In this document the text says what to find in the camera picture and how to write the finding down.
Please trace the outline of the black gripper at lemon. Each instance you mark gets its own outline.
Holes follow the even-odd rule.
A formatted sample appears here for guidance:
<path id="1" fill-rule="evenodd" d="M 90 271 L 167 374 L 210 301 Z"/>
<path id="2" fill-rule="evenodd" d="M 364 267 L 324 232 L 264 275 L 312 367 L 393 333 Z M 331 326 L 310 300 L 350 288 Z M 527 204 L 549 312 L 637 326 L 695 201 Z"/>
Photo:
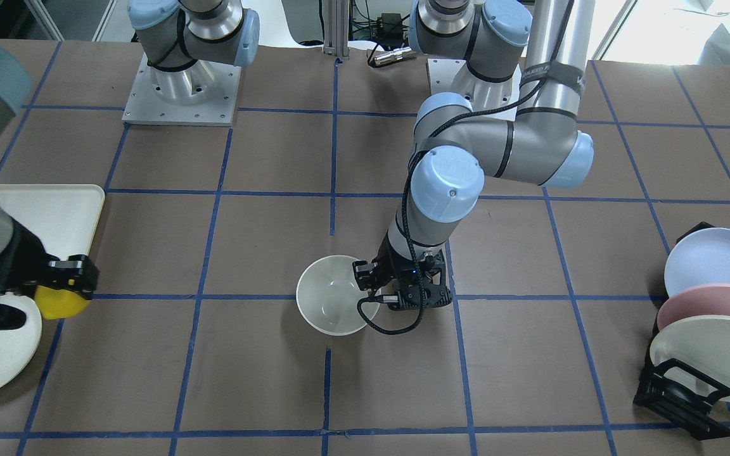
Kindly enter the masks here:
<path id="1" fill-rule="evenodd" d="M 50 289 L 73 292 L 87 301 L 93 299 L 99 283 L 99 268 L 89 256 L 50 260 L 41 240 L 19 222 L 14 222 L 11 239 L 0 252 L 0 297 L 28 282 L 38 282 L 46 268 Z M 0 303 L 0 331 L 20 329 L 26 320 L 26 312 Z"/>

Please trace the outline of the black gripper at bowl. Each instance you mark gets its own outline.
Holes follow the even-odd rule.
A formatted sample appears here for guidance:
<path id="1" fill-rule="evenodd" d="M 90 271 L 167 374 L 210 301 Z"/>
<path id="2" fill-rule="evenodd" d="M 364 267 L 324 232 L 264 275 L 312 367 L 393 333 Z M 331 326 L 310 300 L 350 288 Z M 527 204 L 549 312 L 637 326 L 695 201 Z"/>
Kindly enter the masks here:
<path id="1" fill-rule="evenodd" d="M 418 263 L 413 263 L 384 241 L 375 259 L 356 260 L 352 271 L 360 291 L 367 291 L 371 300 L 394 311 L 417 310 L 420 304 L 443 308 L 452 303 L 442 251 L 433 256 L 423 253 Z"/>

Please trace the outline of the grey robot arm holding bowl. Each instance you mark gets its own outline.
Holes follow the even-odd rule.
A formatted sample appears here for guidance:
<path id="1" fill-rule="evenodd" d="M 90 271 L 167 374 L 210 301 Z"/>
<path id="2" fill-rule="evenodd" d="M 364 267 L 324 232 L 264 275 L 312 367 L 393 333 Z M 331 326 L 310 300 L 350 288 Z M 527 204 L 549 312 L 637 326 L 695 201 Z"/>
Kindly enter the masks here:
<path id="1" fill-rule="evenodd" d="M 486 178 L 571 189 L 594 159 L 577 127 L 593 1 L 417 1 L 409 43 L 461 60 L 449 91 L 423 101 L 408 176 L 376 257 L 353 264 L 368 302 L 442 308 L 452 297 L 442 249 Z"/>

